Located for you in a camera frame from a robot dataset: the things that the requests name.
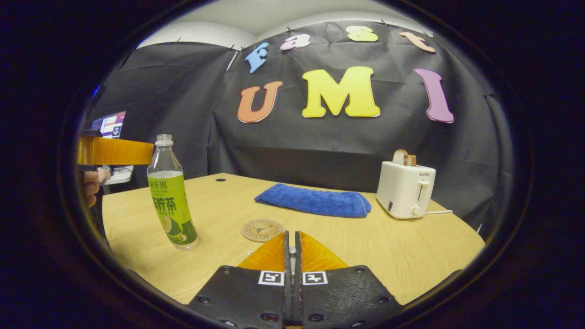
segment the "cork coaster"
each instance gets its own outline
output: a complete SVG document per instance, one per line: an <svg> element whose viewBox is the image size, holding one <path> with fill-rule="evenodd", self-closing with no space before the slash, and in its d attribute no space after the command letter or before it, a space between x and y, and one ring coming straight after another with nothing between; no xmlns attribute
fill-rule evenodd
<svg viewBox="0 0 585 329"><path fill-rule="evenodd" d="M256 242L266 242L283 231L282 225L270 220L255 220L242 226L242 235L246 239Z"/></svg>

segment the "folded towel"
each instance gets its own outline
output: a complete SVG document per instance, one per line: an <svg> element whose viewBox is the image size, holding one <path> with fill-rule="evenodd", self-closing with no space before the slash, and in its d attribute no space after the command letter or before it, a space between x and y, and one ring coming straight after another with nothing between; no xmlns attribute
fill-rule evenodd
<svg viewBox="0 0 585 329"><path fill-rule="evenodd" d="M254 200L305 213L337 217L365 217L371 210L370 203L357 192L316 191L284 184L270 187Z"/></svg>

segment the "wooden table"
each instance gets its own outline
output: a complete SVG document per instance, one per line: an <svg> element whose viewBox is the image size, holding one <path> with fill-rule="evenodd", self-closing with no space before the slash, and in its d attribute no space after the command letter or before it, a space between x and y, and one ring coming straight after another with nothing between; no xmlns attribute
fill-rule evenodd
<svg viewBox="0 0 585 329"><path fill-rule="evenodd" d="M201 238L191 251L175 249L169 242L148 188L104 196L105 232L122 266L184 304L218 267L237 266L261 245L240 233L251 220L275 220L290 232L303 231L349 266L368 266L401 304L463 269L484 247L480 236L453 214L396 220L375 193L362 193L372 205L366 218L313 215L254 202L274 184L231 174L186 180L191 216ZM427 209L440 210L445 209L434 201Z"/></svg>

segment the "yellow letter m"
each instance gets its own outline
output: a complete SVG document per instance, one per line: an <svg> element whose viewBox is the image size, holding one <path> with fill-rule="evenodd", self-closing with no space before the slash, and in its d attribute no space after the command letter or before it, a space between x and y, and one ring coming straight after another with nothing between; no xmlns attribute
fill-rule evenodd
<svg viewBox="0 0 585 329"><path fill-rule="evenodd" d="M333 115L341 112L341 107L349 95L349 105L345 113L349 116L379 116L380 108L374 103L370 76L374 73L366 66L348 68L338 83L325 70L306 72L302 78L308 84L307 108L302 110L305 118L320 118L325 115L321 97Z"/></svg>

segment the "plastic bottle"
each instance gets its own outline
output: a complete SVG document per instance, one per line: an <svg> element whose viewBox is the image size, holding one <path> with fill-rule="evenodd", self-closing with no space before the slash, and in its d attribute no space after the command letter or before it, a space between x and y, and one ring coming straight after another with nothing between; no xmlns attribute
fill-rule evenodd
<svg viewBox="0 0 585 329"><path fill-rule="evenodd" d="M183 167L173 153L173 137L156 136L156 151L148 166L148 184L154 208L168 239L180 250L199 245L185 194Z"/></svg>

